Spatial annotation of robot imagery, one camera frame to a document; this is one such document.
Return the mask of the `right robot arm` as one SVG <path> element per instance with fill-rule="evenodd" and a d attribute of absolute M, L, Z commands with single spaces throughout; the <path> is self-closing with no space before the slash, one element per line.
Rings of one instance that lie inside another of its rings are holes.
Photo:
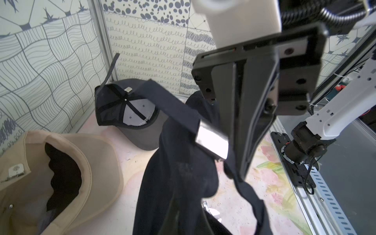
<path fill-rule="evenodd" d="M 205 99 L 216 101 L 221 129 L 244 179 L 254 152 L 277 116 L 307 112 L 321 69 L 328 32 L 313 23 L 201 53 L 192 76 Z M 376 103 L 376 60 L 317 114 L 292 132 L 288 157 L 317 157 L 353 120 Z"/>

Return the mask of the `beige baseball cap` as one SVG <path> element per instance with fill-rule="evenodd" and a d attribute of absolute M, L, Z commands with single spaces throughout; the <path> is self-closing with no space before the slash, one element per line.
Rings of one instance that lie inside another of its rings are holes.
<path fill-rule="evenodd" d="M 1 234 L 64 235 L 107 210 L 122 188 L 106 138 L 28 131 L 1 156 Z"/>

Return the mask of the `black cap with white logo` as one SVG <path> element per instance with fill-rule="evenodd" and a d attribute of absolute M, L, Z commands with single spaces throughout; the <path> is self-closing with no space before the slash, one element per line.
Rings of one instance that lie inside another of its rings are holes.
<path fill-rule="evenodd" d="M 135 235 L 227 235 L 229 231 L 202 207 L 219 185 L 214 155 L 195 142 L 200 121 L 217 128 L 217 102 L 195 92 L 182 102 L 153 80 L 136 89 L 167 114 L 159 147 L 150 158 L 140 187 Z"/>

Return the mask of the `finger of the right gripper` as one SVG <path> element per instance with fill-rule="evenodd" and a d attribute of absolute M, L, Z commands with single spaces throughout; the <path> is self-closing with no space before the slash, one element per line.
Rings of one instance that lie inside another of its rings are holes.
<path fill-rule="evenodd" d="M 212 70 L 215 99 L 218 104 L 221 131 L 227 135 L 235 153 L 238 176 L 244 176 L 245 140 L 241 122 L 241 92 L 244 62 L 231 62 Z"/>
<path fill-rule="evenodd" d="M 244 65 L 241 92 L 241 122 L 245 140 L 244 180 L 254 155 L 257 122 L 264 110 L 270 84 L 275 80 L 279 58 L 276 54 L 248 57 Z"/>

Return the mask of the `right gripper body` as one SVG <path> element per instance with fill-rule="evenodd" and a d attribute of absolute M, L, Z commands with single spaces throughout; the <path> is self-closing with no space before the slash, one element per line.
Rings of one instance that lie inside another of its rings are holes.
<path fill-rule="evenodd" d="M 314 93 L 327 35 L 313 23 L 201 53 L 192 76 L 208 100 L 239 107 L 265 86 L 277 116 L 299 116 Z"/>

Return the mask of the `dark grey baseball cap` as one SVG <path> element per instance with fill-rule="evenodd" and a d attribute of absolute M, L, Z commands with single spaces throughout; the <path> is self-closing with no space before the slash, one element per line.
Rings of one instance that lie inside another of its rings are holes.
<path fill-rule="evenodd" d="M 119 56 L 119 53 L 115 54 L 104 81 L 94 90 L 97 123 L 99 126 L 117 127 L 142 150 L 155 150 L 159 147 L 159 137 L 168 116 L 135 93 L 145 83 L 144 80 L 108 81 Z"/>

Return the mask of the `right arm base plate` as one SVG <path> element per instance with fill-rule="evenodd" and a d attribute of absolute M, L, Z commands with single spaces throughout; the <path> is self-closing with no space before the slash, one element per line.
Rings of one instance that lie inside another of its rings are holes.
<path fill-rule="evenodd" d="M 293 130 L 293 138 L 286 133 L 272 132 L 271 139 L 292 184 L 314 194 L 316 184 L 310 176 L 313 165 L 326 150 L 320 138 L 309 130 Z"/>

